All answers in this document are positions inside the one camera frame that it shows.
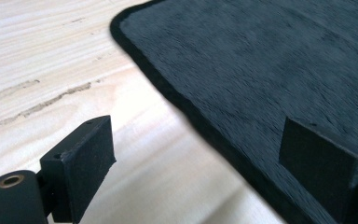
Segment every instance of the light wood grain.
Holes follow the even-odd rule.
[[[82,223],[282,223],[112,40],[143,2],[0,1],[0,175],[111,115],[117,163]]]

